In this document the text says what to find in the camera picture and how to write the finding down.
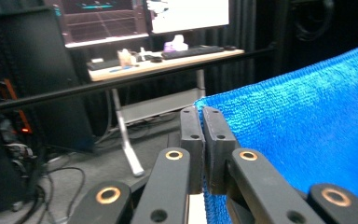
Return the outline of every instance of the computer monitor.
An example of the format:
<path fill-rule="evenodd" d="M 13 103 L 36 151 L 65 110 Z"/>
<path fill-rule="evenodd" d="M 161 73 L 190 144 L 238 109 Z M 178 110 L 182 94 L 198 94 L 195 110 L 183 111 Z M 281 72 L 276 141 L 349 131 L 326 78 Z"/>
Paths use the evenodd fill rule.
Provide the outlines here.
<path fill-rule="evenodd" d="M 152 34 L 228 25 L 229 0 L 146 0 Z"/>
<path fill-rule="evenodd" d="M 143 0 L 44 0 L 54 6 L 67 48 L 148 36 Z"/>

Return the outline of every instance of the desk leg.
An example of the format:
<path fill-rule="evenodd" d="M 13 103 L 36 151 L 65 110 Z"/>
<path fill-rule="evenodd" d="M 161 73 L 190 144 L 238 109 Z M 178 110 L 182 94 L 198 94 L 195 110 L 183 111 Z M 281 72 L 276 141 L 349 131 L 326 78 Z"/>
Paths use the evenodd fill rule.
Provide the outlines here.
<path fill-rule="evenodd" d="M 199 89 L 199 98 L 205 96 L 205 78 L 203 69 L 197 70 L 197 88 Z"/>
<path fill-rule="evenodd" d="M 130 143 L 129 134 L 127 132 L 127 126 L 124 122 L 123 115 L 121 114 L 121 104 L 120 99 L 118 98 L 118 92 L 117 89 L 112 89 L 113 93 L 113 101 L 115 103 L 115 109 L 116 109 L 116 116 L 117 116 L 117 122 L 118 126 L 120 128 L 121 137 L 123 138 L 122 147 L 124 150 L 124 153 L 126 154 L 127 160 L 130 164 L 130 167 L 132 169 L 132 173 L 135 176 L 141 176 L 145 173 L 144 168 L 142 168 L 141 163 L 138 160 L 138 157 L 136 157 L 136 154 L 132 148 L 132 145 Z"/>

